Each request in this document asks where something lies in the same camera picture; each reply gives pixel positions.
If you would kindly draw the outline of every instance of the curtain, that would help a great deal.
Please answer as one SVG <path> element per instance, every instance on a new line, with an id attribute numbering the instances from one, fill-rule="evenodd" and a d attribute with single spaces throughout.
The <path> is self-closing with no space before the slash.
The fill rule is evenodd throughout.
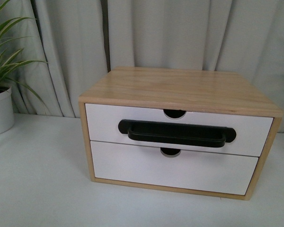
<path id="1" fill-rule="evenodd" d="M 38 93 L 46 107 L 13 84 L 14 111 L 79 117 L 78 96 L 107 73 L 100 2 L 11 0 L 0 17 L 37 18 L 22 21 L 10 35 L 29 36 L 13 42 L 14 48 L 24 48 L 22 59 L 48 62 L 27 65 L 15 75 Z"/>
<path id="2" fill-rule="evenodd" d="M 47 114 L 79 117 L 78 96 L 107 73 L 109 60 L 112 69 L 235 71 L 284 110 L 284 0 L 109 0 L 109 48 L 101 2 L 11 0 L 4 11 L 38 19 L 19 24 L 14 33 L 31 37 L 17 47 L 48 64 L 25 67 L 18 77 L 42 97 Z M 15 111 L 45 114 L 27 90 L 12 96 Z"/>
<path id="3" fill-rule="evenodd" d="M 284 110 L 284 0 L 108 1 L 108 18 L 112 69 L 235 71 Z"/>

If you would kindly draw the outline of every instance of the drawer handle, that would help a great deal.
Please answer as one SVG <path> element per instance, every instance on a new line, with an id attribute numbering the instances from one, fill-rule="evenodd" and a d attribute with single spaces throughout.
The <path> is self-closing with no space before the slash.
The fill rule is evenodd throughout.
<path id="1" fill-rule="evenodd" d="M 221 148 L 236 138 L 233 128 L 219 126 L 121 120 L 118 128 L 132 140 L 210 148 Z"/>

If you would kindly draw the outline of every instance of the white pot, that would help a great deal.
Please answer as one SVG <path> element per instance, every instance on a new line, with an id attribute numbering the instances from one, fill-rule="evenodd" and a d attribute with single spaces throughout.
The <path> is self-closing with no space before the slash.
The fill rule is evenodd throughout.
<path id="1" fill-rule="evenodd" d="M 14 125 L 14 113 L 11 103 L 11 87 L 0 93 L 0 133 Z"/>

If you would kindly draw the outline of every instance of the white drawer front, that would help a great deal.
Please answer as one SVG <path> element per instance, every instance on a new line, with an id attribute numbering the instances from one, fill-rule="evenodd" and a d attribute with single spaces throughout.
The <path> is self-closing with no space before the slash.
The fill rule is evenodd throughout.
<path id="1" fill-rule="evenodd" d="M 171 119 L 160 109 L 96 104 L 86 104 L 86 112 L 91 140 L 255 157 L 261 155 L 273 120 L 269 117 L 199 112 L 186 112 L 180 119 Z M 118 124 L 123 119 L 229 127 L 236 131 L 237 137 L 222 148 L 135 141 L 119 132 Z"/>
<path id="2" fill-rule="evenodd" d="M 257 157 L 182 150 L 177 157 L 160 148 L 91 141 L 95 177 L 244 195 Z"/>

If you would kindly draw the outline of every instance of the drawer unit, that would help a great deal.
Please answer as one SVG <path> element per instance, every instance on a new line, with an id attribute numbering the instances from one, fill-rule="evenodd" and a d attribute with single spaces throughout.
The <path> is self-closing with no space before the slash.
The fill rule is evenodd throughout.
<path id="1" fill-rule="evenodd" d="M 242 200 L 283 114 L 236 73 L 137 67 L 79 105 L 92 181 Z"/>
<path id="2" fill-rule="evenodd" d="M 186 112 L 183 117 L 173 119 L 166 116 L 164 111 L 161 109 L 97 104 L 86 104 L 86 115 L 88 127 L 90 129 L 89 137 L 91 140 L 95 141 L 168 147 L 255 157 L 259 157 L 261 155 L 263 145 L 273 120 L 271 117 L 198 112 Z M 225 143 L 225 145 L 221 148 L 137 141 L 120 133 L 118 124 L 123 119 L 229 127 L 235 130 L 236 138 L 231 143 Z"/>

